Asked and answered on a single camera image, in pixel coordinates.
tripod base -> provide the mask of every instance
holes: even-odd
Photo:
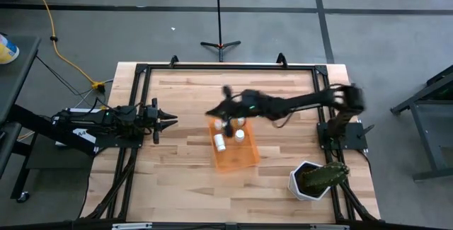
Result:
[[[214,43],[210,43],[210,42],[201,42],[200,44],[203,46],[210,46],[210,47],[214,47],[214,48],[218,49],[219,50],[219,62],[223,62],[225,48],[227,48],[228,46],[240,45],[241,41],[229,42],[229,43],[225,43],[225,44],[214,44]]]

metal bracket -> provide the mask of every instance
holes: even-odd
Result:
[[[325,65],[316,65],[314,66],[315,70],[317,70],[320,74],[324,75],[324,76],[327,76],[328,75],[328,72],[327,72],[327,66]]]
[[[334,224],[312,224],[311,230],[349,230],[349,226],[334,225]]]
[[[112,230],[135,230],[135,229],[152,229],[152,223],[125,223],[113,224]]]
[[[286,57],[283,55],[283,53],[278,54],[276,63],[277,64],[282,63],[283,68],[285,68],[285,69],[288,68],[288,62],[286,61]]]
[[[175,66],[176,62],[179,62],[179,59],[178,59],[178,56],[174,55],[174,56],[172,56],[171,61],[170,61],[170,68],[173,68]]]
[[[135,66],[135,73],[141,74],[147,67],[148,67],[148,64],[137,64]]]
[[[367,138],[364,136],[362,123],[348,123],[345,136],[340,142],[333,141],[327,135],[327,123],[318,123],[319,145],[322,149],[368,149]]]
[[[226,223],[225,230],[238,230],[238,224],[236,223]]]

yellow cable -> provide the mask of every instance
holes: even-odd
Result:
[[[34,132],[33,132],[33,131],[30,131],[30,132],[28,132],[28,133],[26,133],[26,134],[24,134],[24,135],[20,135],[19,137],[17,137],[17,140],[27,138],[27,137],[29,137],[32,133],[34,133]]]
[[[49,19],[50,19],[50,25],[52,26],[52,36],[55,38],[57,37],[56,34],[55,34],[55,26],[54,26],[54,20],[52,18],[52,14],[50,13],[50,9],[49,9],[49,6],[47,5],[47,2],[46,0],[42,0],[42,2],[44,3],[45,5],[45,8],[47,10],[47,14],[49,14]],[[92,78],[90,78],[90,76],[88,76],[88,74],[86,74],[80,67],[76,66],[74,63],[72,63],[71,61],[69,61],[66,57],[63,57],[58,49],[57,49],[57,43],[53,40],[52,41],[54,43],[54,50],[55,50],[55,53],[57,53],[57,56],[64,60],[66,63],[70,64],[73,68],[77,69],[78,71],[80,71],[91,83],[91,87],[93,89],[98,89],[99,86],[104,86],[105,84],[103,82],[98,82],[98,81],[94,81]]]

black cable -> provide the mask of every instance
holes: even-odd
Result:
[[[338,154],[335,155],[335,154],[333,153],[333,150],[331,150],[331,153],[332,153],[332,156],[334,156],[334,157],[336,157],[336,158],[338,159]]]
[[[141,105],[141,104],[142,104],[142,102],[138,102],[138,104],[134,105],[134,107],[125,114],[127,115],[127,114],[131,113],[138,105]]]
[[[313,109],[313,108],[322,108],[322,105],[313,104],[313,105],[302,106],[302,107],[299,107],[299,108],[295,108],[294,110],[291,110],[291,113],[295,113],[295,112],[301,111],[301,110],[310,110],[310,109]]]
[[[368,163],[369,174],[370,174],[370,175],[373,175],[373,172],[371,171],[371,163],[369,162],[368,156],[367,156],[363,151],[361,151],[360,149],[358,149],[357,152],[359,152],[360,154],[362,154],[363,157],[365,157],[365,160],[366,160],[367,163]]]
[[[284,127],[288,122],[289,122],[289,119],[292,117],[292,115],[294,114],[294,112],[290,113],[288,115],[288,117],[286,118],[286,120],[283,122],[283,124],[281,125],[277,125],[277,123],[275,121],[272,121],[272,126],[275,127],[275,128],[282,128]]]
[[[75,89],[67,80],[65,80],[61,75],[59,75],[54,69],[52,69],[51,67],[49,67],[46,63],[43,62],[43,60],[41,58],[39,58],[38,56],[36,56],[36,58],[42,63],[44,64],[44,66],[64,85],[66,86],[69,91],[71,91],[71,93],[73,93],[75,96],[81,96],[85,93],[88,93],[90,90],[88,91],[85,91],[83,93],[80,93],[77,89]]]
[[[234,96],[232,96],[230,99],[234,99],[234,98],[236,98],[236,97],[238,97],[238,96],[242,96],[242,94],[239,93],[239,94],[237,94],[237,95],[234,95]]]
[[[98,101],[99,101],[99,98],[96,97],[96,99],[94,100],[94,104],[91,107],[91,109],[88,112],[84,113],[84,114],[77,115],[77,117],[83,117],[83,116],[87,116],[88,114],[90,114],[94,110],[94,108],[96,107],[96,104],[98,104]]]
[[[103,103],[105,103],[105,100],[107,100],[107,98],[105,98],[105,93],[102,93],[102,96],[104,97]]]
[[[145,127],[146,130],[148,130],[148,132],[143,132],[144,135],[150,135],[150,134],[153,134],[153,131],[151,130],[151,128],[149,127]]]
[[[115,111],[115,112],[117,112],[117,113],[120,113],[119,110],[114,109],[114,108],[108,106],[108,105],[107,105],[106,103],[104,103],[103,101],[101,101],[101,100],[99,99],[99,97],[96,97],[96,100],[97,100],[101,105],[104,105],[104,106],[107,107],[108,109],[111,109],[111,110],[113,110],[113,111]]]
[[[86,203],[86,198],[88,197],[88,188],[89,188],[89,186],[90,186],[90,173],[88,173],[88,178],[86,179],[85,198],[84,198],[84,202],[82,203],[82,207],[80,208],[79,215],[77,215],[77,219],[80,218],[80,216],[82,215],[82,212],[84,210],[85,203]]]

potted plant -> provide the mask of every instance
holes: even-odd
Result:
[[[331,188],[342,183],[349,174],[349,168],[341,162],[325,166],[304,161],[289,175],[288,188],[299,200],[319,201]]]

